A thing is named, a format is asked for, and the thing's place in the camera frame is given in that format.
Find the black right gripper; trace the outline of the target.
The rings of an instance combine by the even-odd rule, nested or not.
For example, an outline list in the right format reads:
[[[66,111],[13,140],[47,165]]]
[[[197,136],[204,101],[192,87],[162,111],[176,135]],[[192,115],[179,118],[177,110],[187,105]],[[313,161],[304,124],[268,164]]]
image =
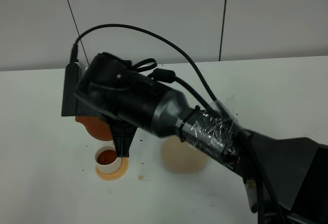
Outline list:
[[[87,108],[87,115],[98,117],[110,127],[117,157],[129,157],[129,149],[137,127],[118,117],[119,96],[127,90],[95,91],[85,94],[75,91],[76,98]]]

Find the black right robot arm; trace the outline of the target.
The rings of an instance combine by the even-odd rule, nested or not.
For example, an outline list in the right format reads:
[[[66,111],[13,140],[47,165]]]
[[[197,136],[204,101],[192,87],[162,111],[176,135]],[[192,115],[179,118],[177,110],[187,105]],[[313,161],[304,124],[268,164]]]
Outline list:
[[[259,223],[327,223],[326,145],[245,129],[221,102],[208,104],[151,58],[133,65],[99,54],[75,95],[110,125],[175,135],[239,175]]]

